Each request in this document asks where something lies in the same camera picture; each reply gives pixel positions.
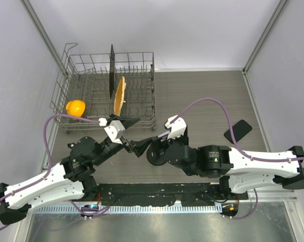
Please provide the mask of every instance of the black rectangular object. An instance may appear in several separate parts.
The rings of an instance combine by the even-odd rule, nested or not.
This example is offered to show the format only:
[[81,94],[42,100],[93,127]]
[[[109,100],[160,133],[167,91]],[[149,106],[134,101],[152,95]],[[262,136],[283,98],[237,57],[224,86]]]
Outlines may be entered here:
[[[253,127],[251,127],[243,119],[238,121],[234,126],[232,126],[233,134],[237,142],[241,140],[246,134],[248,134],[252,129]],[[230,129],[224,133],[224,136],[226,137],[227,140],[229,140],[230,143],[233,144],[230,134]]]
[[115,52],[113,51],[113,46],[111,45],[110,50],[110,65],[109,65],[109,95],[110,98],[115,89]]

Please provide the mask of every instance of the dish rack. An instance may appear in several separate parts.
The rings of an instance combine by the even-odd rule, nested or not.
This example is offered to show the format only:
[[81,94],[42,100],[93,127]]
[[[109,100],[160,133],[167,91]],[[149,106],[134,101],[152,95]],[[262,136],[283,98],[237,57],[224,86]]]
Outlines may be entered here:
[[[88,119],[108,117],[113,113],[114,93],[120,78],[124,76],[125,102],[120,115],[141,118],[132,128],[155,130],[154,53],[115,53],[115,91],[110,98],[110,54],[70,54],[71,49],[77,45],[77,43],[65,45],[63,67],[61,66],[58,72],[50,103],[53,112],[67,113],[66,104],[71,100],[79,99],[86,103],[82,117]],[[99,124],[64,117],[59,117],[55,121],[67,133],[103,128]]]

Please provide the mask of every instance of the white panel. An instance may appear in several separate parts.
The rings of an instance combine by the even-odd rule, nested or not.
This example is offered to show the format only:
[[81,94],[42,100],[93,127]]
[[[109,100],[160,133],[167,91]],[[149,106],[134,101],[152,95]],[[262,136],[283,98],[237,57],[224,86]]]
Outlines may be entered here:
[[[249,78],[272,149],[304,148],[304,1],[290,1]],[[304,190],[296,194],[304,211]]]
[[278,0],[32,0],[53,44],[154,51],[157,69],[243,68]]
[[[20,1],[0,1],[0,183],[16,184],[38,174],[56,74]],[[0,241],[13,241],[16,225],[1,231]]]

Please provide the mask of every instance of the black smartphone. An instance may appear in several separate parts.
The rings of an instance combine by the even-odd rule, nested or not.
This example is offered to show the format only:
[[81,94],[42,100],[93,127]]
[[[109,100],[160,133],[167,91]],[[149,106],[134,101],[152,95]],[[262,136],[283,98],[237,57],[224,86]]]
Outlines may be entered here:
[[[238,121],[234,126],[232,126],[233,135],[234,135],[234,137],[235,137],[235,139],[236,139],[237,142],[239,140],[241,140],[246,134],[248,134],[252,129],[253,129],[253,127],[251,127],[243,119],[240,120],[240,121]],[[233,141],[231,139],[230,130],[227,130],[224,133],[224,136],[226,137],[227,140],[229,140],[230,143],[233,144]]]

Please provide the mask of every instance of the metal beam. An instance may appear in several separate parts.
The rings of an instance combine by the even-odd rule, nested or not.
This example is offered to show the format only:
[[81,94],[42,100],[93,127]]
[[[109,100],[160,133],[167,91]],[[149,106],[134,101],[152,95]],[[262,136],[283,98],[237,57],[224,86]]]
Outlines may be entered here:
[[47,35],[41,21],[39,20],[35,10],[33,9],[33,6],[30,3],[30,1],[29,0],[20,0],[20,1],[21,1],[22,5],[24,6],[26,12],[28,13],[29,17],[31,18],[35,28],[39,32],[41,38],[43,39],[44,44],[48,48],[48,50],[51,53],[56,64],[59,66],[59,68],[61,69],[63,74],[65,74],[66,69],[65,69],[64,65],[62,64],[62,60],[61,60],[60,56],[58,55],[54,45],[52,44],[49,36]]
[[260,39],[258,40],[251,56],[249,57],[245,68],[244,68],[244,72],[246,73],[249,68],[251,67],[253,61],[255,60],[258,52],[260,51],[260,49],[262,48],[263,44],[265,43],[268,35],[270,34],[270,32],[272,31],[272,29],[274,28],[277,20],[279,19],[279,17],[281,16],[282,12],[284,11],[285,7],[287,6],[287,4],[289,3],[289,0],[280,0],[279,3],[277,4],[273,15],[271,16],[270,20],[268,21],[264,32],[262,33]]

